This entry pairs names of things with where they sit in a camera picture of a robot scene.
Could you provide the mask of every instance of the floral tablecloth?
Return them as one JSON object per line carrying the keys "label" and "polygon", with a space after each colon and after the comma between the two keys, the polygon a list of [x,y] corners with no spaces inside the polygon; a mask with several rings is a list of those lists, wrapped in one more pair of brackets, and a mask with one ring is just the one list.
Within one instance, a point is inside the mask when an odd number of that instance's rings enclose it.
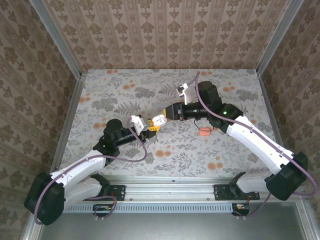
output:
{"label": "floral tablecloth", "polygon": [[[73,120],[60,167],[83,157],[103,135],[110,119],[126,125],[131,115],[152,118],[167,106],[179,102],[175,87],[189,82],[197,69],[89,70]],[[199,81],[212,81],[224,103],[234,104],[267,136],[274,139],[267,108],[253,69],[203,69]],[[192,101],[197,101],[193,93]],[[197,121],[208,127],[206,120]],[[237,173],[261,172],[267,168],[236,139],[215,129],[199,136],[193,120],[168,121],[156,137],[145,143],[146,161],[115,160],[99,172],[129,176],[233,177]],[[140,159],[137,142],[120,147],[119,157]]]}

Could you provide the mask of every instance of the small orange block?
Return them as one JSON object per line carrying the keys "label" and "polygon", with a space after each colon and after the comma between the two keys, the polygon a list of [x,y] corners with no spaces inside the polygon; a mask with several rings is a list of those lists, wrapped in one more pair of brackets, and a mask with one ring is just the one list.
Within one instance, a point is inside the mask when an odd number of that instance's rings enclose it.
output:
{"label": "small orange block", "polygon": [[211,129],[209,127],[201,127],[199,130],[200,136],[210,136],[211,135]]}

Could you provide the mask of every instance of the yellow object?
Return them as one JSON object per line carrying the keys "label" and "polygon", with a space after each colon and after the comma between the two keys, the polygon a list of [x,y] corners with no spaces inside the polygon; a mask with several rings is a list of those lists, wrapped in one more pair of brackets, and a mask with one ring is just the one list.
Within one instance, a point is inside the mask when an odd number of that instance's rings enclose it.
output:
{"label": "yellow object", "polygon": [[148,119],[148,121],[149,121],[149,125],[150,125],[150,127],[149,127],[149,130],[151,131],[151,132],[154,132],[154,131],[156,131],[157,133],[159,132],[159,130],[160,130],[160,126],[154,126],[154,122],[152,121],[152,119]]}

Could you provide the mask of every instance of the patterned wallpaper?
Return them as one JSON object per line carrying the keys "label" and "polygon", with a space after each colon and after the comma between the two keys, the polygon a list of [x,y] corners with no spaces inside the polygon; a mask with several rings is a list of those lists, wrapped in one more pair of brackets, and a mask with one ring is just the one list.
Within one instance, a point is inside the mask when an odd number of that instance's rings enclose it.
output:
{"label": "patterned wallpaper", "polygon": [[[320,0],[304,1],[262,77],[285,146],[306,153],[319,185]],[[312,203],[320,223],[320,193]]]}
{"label": "patterned wallpaper", "polygon": [[23,202],[48,172],[75,80],[27,0],[0,1],[0,239],[19,239]]}
{"label": "patterned wallpaper", "polygon": [[44,0],[83,71],[254,69],[289,0]]}

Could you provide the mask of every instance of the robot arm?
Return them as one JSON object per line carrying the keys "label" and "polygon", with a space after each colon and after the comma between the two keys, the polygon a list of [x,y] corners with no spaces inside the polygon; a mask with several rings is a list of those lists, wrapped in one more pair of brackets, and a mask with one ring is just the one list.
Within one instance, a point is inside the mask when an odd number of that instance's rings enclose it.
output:
{"label": "robot arm", "polygon": [[90,197],[107,196],[110,182],[99,174],[88,177],[114,160],[102,155],[117,157],[120,154],[119,146],[136,140],[132,132],[144,143],[146,139],[154,137],[167,120],[163,115],[158,115],[145,123],[139,115],[131,116],[131,122],[133,127],[130,131],[118,119],[108,121],[103,136],[87,155],[61,170],[50,174],[39,173],[31,185],[24,206],[34,214],[37,202],[47,187],[39,204],[37,218],[44,225],[49,225],[58,219],[65,208]]}
{"label": "robot arm", "polygon": [[[257,174],[242,172],[238,174],[231,181],[232,183],[236,182],[236,186],[230,182],[231,188],[237,188],[232,190],[233,193],[238,191],[243,193],[270,192],[280,200],[287,200],[306,180],[306,175],[282,155],[290,156],[294,162],[307,170],[308,158],[306,155],[302,152],[294,154],[281,147],[258,130],[236,106],[222,103],[217,87],[210,81],[200,82],[197,86],[202,101],[212,112],[221,117],[246,124],[250,129],[209,114],[199,102],[189,104],[177,102],[164,109],[163,114],[171,120],[180,121],[206,118],[214,128],[219,128],[223,133],[239,140],[265,163],[270,172]],[[254,132],[263,136],[266,141]]]}

